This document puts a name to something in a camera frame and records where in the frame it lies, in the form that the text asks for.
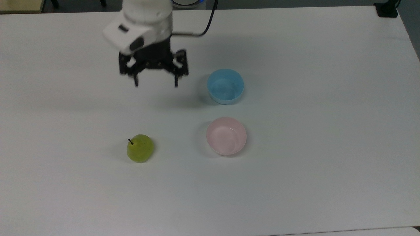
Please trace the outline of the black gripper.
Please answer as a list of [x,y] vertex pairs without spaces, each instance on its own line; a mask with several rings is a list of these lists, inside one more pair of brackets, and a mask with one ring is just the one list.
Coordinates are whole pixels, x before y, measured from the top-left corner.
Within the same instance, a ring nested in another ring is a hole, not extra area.
[[170,40],[171,36],[137,50],[132,56],[120,52],[118,55],[120,74],[132,78],[135,87],[138,87],[138,74],[145,69],[145,66],[146,68],[151,66],[152,69],[166,69],[174,75],[174,86],[177,87],[178,81],[189,75],[187,51],[182,49],[172,53]]

